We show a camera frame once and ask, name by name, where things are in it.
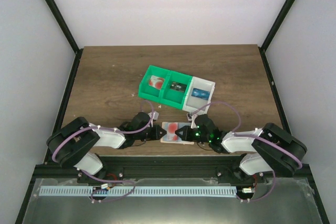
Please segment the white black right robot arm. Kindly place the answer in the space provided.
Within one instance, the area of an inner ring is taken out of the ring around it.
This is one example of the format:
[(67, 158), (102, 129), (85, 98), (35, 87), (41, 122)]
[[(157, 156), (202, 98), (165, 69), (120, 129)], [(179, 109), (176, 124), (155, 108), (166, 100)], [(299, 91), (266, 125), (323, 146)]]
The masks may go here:
[(233, 170), (233, 177), (244, 184), (252, 175), (274, 172), (292, 177), (302, 169), (307, 147), (274, 123), (252, 131), (221, 131), (208, 115), (198, 115), (191, 125), (179, 126), (175, 134), (186, 142), (207, 143), (219, 154), (243, 154)]

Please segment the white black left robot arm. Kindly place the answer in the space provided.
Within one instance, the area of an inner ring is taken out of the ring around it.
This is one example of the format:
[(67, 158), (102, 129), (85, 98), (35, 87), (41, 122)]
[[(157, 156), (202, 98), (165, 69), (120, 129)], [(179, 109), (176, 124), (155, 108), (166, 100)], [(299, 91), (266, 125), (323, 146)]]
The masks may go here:
[(98, 155), (90, 150), (93, 147), (123, 150), (137, 140), (160, 140), (167, 131), (154, 124), (157, 116), (157, 112), (139, 112), (131, 121), (114, 128), (94, 125), (84, 117), (78, 117), (47, 140), (51, 159), (62, 168), (84, 170), (95, 184), (102, 184), (107, 178), (107, 170)]

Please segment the beige leather card holder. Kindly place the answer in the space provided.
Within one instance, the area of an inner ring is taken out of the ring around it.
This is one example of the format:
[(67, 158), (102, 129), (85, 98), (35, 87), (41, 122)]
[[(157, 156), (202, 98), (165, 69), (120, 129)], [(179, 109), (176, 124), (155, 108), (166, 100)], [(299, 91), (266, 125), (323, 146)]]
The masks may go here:
[(183, 145), (194, 145), (193, 142), (183, 141), (175, 131), (182, 128), (183, 126), (190, 126), (190, 123), (186, 122), (162, 122), (161, 128), (166, 130), (166, 134), (160, 139), (161, 143), (170, 144), (183, 144)]

